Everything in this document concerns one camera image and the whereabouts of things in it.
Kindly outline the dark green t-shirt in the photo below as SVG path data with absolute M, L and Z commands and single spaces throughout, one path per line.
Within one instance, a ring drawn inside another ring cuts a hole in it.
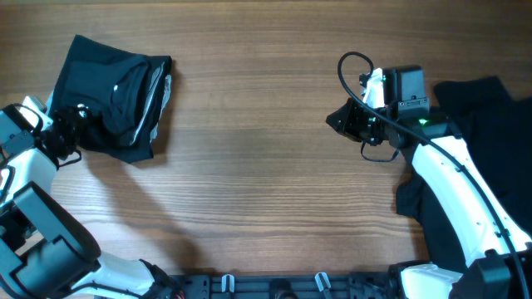
M 131 146 L 140 124 L 151 83 L 149 62 L 141 55 L 102 64 L 74 61 L 66 78 L 64 105 L 85 105 L 98 119 L 114 147 Z

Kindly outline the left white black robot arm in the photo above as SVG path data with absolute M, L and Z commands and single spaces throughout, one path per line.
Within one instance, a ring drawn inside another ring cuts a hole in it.
M 101 251 L 49 192 L 92 120 L 84 105 L 47 117 L 11 104 L 1 111 L 1 287 L 13 298 L 181 298 L 182 286 L 144 260 Z

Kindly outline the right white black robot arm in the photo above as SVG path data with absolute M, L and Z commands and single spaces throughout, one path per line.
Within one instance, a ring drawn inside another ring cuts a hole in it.
M 450 116 L 434 111 L 419 66 L 371 67 L 327 118 L 361 146 L 388 142 L 412 167 L 399 213 L 423 227 L 430 258 L 389 268 L 391 298 L 528 298 L 531 236 L 505 211 Z

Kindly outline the pile of dark clothes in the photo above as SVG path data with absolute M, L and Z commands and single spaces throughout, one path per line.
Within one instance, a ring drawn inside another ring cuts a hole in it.
M 440 110 L 460 128 L 471 158 L 504 210 L 531 232 L 531 99 L 513 100 L 501 80 L 443 81 L 433 88 Z M 459 240 L 428 185 L 417 174 L 397 187 L 397 213 L 423 228 L 430 259 L 467 268 Z

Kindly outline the folded dark green garment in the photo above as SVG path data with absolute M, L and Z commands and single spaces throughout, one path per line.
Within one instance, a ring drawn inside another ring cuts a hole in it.
M 74 36 L 52 92 L 54 120 L 88 121 L 77 143 L 126 163 L 154 156 L 152 140 L 168 102 L 172 58 L 132 53 Z

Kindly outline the white folded cloth underneath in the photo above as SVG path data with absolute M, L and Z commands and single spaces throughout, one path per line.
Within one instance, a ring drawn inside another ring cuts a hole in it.
M 133 145 L 139 138 L 140 133 L 144 129 L 149 131 L 149 141 L 157 138 L 158 135 L 158 126 L 159 121 L 162 118 L 162 114 L 170 100 L 171 96 L 171 85 L 172 85 L 172 75 L 166 75 L 163 80 L 163 95 L 160 98 L 159 104 L 157 105 L 156 96 L 155 96 L 155 87 L 160 87 L 159 83 L 155 83 L 155 79 L 151 80 L 150 92 L 143 110 L 143 114 L 140 120 L 140 124 L 135 128 L 134 134 L 132 135 L 132 141 L 130 145 Z M 148 112 L 150 108 L 154 108 L 155 116 L 150 118 Z

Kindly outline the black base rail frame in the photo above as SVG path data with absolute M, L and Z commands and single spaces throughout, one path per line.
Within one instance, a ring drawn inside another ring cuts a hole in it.
M 320 272 L 295 276 L 180 275 L 175 279 L 189 299 L 377 299 L 405 298 L 399 279 L 386 272 Z

